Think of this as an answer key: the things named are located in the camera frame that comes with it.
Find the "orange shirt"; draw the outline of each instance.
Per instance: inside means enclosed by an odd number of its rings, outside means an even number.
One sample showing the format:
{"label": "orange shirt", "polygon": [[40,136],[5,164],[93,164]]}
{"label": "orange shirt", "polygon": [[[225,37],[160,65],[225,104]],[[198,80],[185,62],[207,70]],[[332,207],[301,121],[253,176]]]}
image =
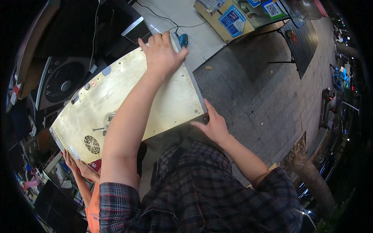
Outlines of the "orange shirt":
{"label": "orange shirt", "polygon": [[98,196],[100,194],[100,184],[96,183],[94,185],[93,194],[91,203],[88,205],[88,208],[85,208],[85,213],[87,215],[88,226],[92,233],[100,232],[100,223],[98,213],[100,212],[99,207],[99,199]]}

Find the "fan grille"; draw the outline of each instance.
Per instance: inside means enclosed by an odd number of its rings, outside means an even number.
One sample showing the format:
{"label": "fan grille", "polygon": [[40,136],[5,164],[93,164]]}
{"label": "fan grille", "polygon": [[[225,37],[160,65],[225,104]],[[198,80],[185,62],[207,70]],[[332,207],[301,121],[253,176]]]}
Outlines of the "fan grille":
{"label": "fan grille", "polygon": [[93,153],[98,154],[100,153],[100,145],[98,144],[97,140],[92,136],[85,136],[84,137],[84,143],[87,149]]}
{"label": "fan grille", "polygon": [[[58,103],[69,97],[79,88],[84,77],[84,66],[79,62],[70,62],[57,68],[45,85],[45,97],[51,103]],[[62,91],[62,85],[71,82],[68,90]]]}

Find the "tiled floor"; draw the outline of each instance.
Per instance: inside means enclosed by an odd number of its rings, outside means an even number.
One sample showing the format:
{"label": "tiled floor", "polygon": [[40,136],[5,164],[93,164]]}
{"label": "tiled floor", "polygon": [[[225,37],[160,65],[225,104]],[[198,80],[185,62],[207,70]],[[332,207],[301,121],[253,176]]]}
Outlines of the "tiled floor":
{"label": "tiled floor", "polygon": [[[194,0],[137,0],[141,5],[147,6],[159,16],[166,17],[179,26],[195,26],[192,28],[179,28],[177,33],[188,35],[189,54],[185,64],[191,70],[195,70],[208,58],[221,49],[225,43],[208,22],[194,9]],[[155,16],[149,9],[138,3],[133,8],[140,13],[150,31],[154,35],[166,30],[175,32],[175,25],[167,19]]]}

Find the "person's arm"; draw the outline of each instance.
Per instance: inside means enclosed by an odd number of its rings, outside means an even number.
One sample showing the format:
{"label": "person's arm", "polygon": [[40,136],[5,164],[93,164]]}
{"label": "person's arm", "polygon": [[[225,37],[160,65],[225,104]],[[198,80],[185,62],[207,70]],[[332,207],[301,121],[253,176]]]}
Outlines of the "person's arm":
{"label": "person's arm", "polygon": [[257,187],[269,173],[267,166],[253,152],[229,134],[224,118],[216,112],[206,99],[204,99],[204,102],[210,117],[209,123],[205,125],[201,122],[191,122],[191,124],[223,148],[237,165],[242,175],[250,181],[253,187]]}
{"label": "person's arm", "polygon": [[137,151],[154,97],[161,84],[179,68],[188,54],[175,52],[169,31],[149,38],[149,47],[139,38],[147,70],[115,113],[106,133],[102,156],[101,184],[121,183],[138,190]]}
{"label": "person's arm", "polygon": [[78,185],[78,189],[80,191],[80,195],[82,195],[85,207],[88,207],[92,199],[91,191],[88,189],[83,178],[78,173],[78,167],[76,166],[74,160],[70,157],[69,152],[63,149],[62,155],[65,159],[66,165],[71,169],[72,174],[74,175],[76,184]]}

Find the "beige metal plate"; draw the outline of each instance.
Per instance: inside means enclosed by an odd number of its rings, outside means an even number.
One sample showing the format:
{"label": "beige metal plate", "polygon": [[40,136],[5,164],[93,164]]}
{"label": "beige metal plate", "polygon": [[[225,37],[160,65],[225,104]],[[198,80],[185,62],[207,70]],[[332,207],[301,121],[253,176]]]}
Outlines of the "beige metal plate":
{"label": "beige metal plate", "polygon": [[[91,163],[102,157],[103,130],[92,129],[104,127],[104,116],[118,110],[144,74],[145,54],[137,48],[111,64],[110,68],[107,76],[100,72],[90,81],[89,90],[81,88],[79,100],[74,104],[70,101],[50,128],[57,145],[60,149],[67,149],[74,160],[79,157],[83,162]],[[191,76],[183,63],[161,86],[153,101],[143,140],[204,114],[205,106],[201,104],[200,92],[198,87],[196,91]]]}

